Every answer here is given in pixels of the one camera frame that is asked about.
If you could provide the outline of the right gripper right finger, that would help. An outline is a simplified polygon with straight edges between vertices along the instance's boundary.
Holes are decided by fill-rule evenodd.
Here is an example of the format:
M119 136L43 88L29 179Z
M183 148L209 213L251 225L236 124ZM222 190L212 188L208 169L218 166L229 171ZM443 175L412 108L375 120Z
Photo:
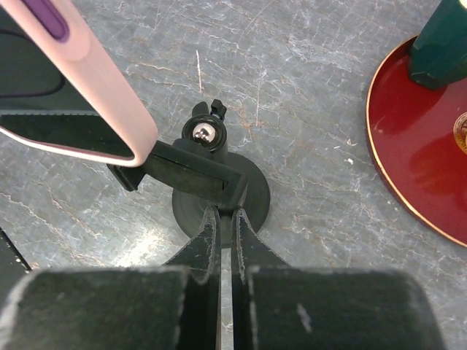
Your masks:
M232 218L236 349L444 349L425 291L400 270L288 265Z

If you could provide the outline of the black phone stand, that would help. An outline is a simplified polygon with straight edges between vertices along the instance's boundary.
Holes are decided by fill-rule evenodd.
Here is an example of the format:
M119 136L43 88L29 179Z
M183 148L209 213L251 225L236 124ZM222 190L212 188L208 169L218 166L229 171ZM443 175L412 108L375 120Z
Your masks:
M173 189L171 206L180 229L192 238L199 232L204 211L215 206L220 214L221 243L231 245L231 218L242 208L258 231L269 214L271 194L263 172L250 159L228 149L226 106L215 99L193 107L180 138L172 144L157 141L139 167L108 168L127 190L137 190L145 176Z

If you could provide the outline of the phone with pink case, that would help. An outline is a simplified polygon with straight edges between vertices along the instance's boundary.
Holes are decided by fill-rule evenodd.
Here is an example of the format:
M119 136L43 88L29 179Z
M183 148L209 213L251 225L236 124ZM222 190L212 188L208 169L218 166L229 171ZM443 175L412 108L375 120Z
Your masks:
M27 146L135 168L154 119L71 1L1 3L1 133Z

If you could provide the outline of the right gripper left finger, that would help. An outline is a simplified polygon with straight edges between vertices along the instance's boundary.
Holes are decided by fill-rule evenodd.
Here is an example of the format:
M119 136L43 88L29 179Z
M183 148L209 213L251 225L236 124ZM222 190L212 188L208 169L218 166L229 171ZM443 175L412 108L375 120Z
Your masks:
M160 266L37 271L1 311L3 349L217 349L220 215Z

